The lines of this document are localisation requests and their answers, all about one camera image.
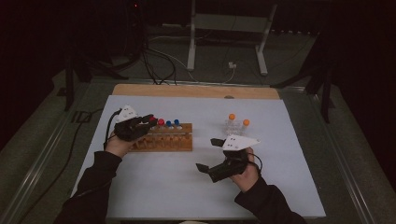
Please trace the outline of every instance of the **person's left hand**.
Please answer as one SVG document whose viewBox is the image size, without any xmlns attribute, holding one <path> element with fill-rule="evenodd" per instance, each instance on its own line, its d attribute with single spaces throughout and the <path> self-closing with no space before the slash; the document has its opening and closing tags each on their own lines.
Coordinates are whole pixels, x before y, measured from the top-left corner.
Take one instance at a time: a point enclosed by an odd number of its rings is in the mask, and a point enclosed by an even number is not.
<svg viewBox="0 0 396 224">
<path fill-rule="evenodd" d="M 134 147 L 134 143 L 140 140 L 136 139 L 134 141 L 127 142 L 119 139 L 114 133 L 112 133 L 110 136 L 112 137 L 108 139 L 105 151 L 110 152 L 120 158 L 124 157 L 128 151 Z"/>
</svg>

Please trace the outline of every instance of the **person's right hand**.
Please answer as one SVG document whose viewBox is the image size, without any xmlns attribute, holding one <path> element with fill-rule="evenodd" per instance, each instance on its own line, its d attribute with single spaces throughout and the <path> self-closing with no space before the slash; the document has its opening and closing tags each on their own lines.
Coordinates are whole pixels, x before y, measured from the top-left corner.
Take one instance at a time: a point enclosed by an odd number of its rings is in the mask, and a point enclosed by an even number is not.
<svg viewBox="0 0 396 224">
<path fill-rule="evenodd" d="M 248 160 L 251 162 L 254 162 L 254 156 L 253 149 L 251 147 L 248 147 L 246 149 Z M 248 191 L 253 185 L 257 182 L 259 179 L 259 172 L 257 171 L 257 166 L 255 166 L 252 163 L 249 163 L 247 165 L 247 168 L 245 169 L 244 173 L 241 175 L 233 175 L 230 177 L 231 180 L 242 190 L 242 192 Z"/>
</svg>

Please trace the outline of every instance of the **hand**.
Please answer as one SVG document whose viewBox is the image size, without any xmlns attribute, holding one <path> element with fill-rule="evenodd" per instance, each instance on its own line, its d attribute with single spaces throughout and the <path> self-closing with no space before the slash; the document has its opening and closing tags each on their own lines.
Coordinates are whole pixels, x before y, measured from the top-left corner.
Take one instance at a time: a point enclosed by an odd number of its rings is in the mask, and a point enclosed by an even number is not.
<svg viewBox="0 0 396 224">
<path fill-rule="evenodd" d="M 140 139 L 136 139 L 134 141 L 124 141 L 119 139 L 114 133 L 110 135 L 111 137 L 107 141 L 107 146 L 105 151 L 110 152 L 120 158 L 123 158 L 128 151 L 134 147 L 134 143 L 139 141 Z"/>
<path fill-rule="evenodd" d="M 246 149 L 248 160 L 254 162 L 253 149 L 248 147 Z M 231 180 L 242 190 L 242 192 L 248 191 L 259 179 L 259 172 L 257 171 L 257 166 L 249 163 L 244 173 L 241 175 L 233 175 L 230 177 Z"/>
</svg>

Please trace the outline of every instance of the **floor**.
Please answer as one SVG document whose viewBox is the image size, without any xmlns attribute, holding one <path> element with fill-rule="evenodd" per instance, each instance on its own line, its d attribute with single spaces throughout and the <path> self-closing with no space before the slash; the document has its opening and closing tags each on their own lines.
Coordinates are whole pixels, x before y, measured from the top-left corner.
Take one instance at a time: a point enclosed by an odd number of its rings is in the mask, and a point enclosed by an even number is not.
<svg viewBox="0 0 396 224">
<path fill-rule="evenodd" d="M 181 34 L 188 33 L 184 28 L 172 29 L 178 29 Z M 202 32 L 199 36 L 205 38 L 201 39 L 197 47 L 195 70 L 188 72 L 185 64 L 189 39 L 182 35 L 171 35 L 173 32 L 166 30 L 163 34 L 151 36 L 149 41 L 150 49 L 168 55 L 173 63 L 154 55 L 154 51 L 148 51 L 147 64 L 158 75 L 156 80 L 172 74 L 175 66 L 177 85 L 267 87 L 296 75 L 315 42 L 315 38 L 309 35 L 270 34 L 264 49 L 269 74 L 261 76 L 254 53 L 259 36 L 235 34 L 234 39 L 229 39 L 221 34 Z M 125 59 L 114 60 L 119 63 Z M 236 68 L 229 68 L 229 62 L 234 62 Z M 4 223 L 17 223 L 24 214 L 26 217 L 21 223 L 51 223 L 62 203 L 70 197 L 100 118 L 100 112 L 95 113 L 90 122 L 80 125 L 74 119 L 76 111 L 102 108 L 118 83 L 152 83 L 143 59 L 120 72 L 128 80 L 115 80 L 98 71 L 92 72 L 94 77 L 91 83 L 76 81 L 76 101 L 69 112 L 64 112 L 64 97 L 57 96 L 59 89 L 64 87 L 64 72 L 56 76 L 53 79 L 54 91 L 2 150 L 0 214 L 7 214 L 7 218 L 12 220 Z M 318 97 L 304 93 L 308 79 L 279 90 L 327 213 L 325 218 L 308 218 L 307 222 L 392 223 L 396 219 L 393 214 L 396 196 L 380 171 L 340 91 L 332 87 L 332 108 L 329 111 L 331 124 L 326 124 L 318 114 Z M 174 85 L 174 77 L 166 79 L 163 84 Z M 70 161 L 64 172 L 44 194 L 69 155 Z M 36 158 L 46 158 L 42 164 L 44 168 L 32 172 Z M 28 172 L 34 174 L 31 182 L 22 185 Z M 40 195 L 44 196 L 35 203 Z"/>
</svg>

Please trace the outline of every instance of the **black sleeve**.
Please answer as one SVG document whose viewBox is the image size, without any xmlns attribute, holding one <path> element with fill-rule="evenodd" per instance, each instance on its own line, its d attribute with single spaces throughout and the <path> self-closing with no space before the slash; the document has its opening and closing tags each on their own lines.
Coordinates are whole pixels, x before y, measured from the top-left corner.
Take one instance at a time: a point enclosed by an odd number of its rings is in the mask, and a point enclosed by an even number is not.
<svg viewBox="0 0 396 224">
<path fill-rule="evenodd" d="M 111 180 L 121 161 L 109 152 L 95 152 L 93 166 L 85 170 L 76 193 L 64 203 L 54 223 L 106 223 Z"/>
<path fill-rule="evenodd" d="M 290 211 L 279 188 L 267 185 L 262 177 L 250 190 L 240 192 L 235 202 L 252 212 L 261 223 L 305 223 L 300 215 Z"/>
</svg>

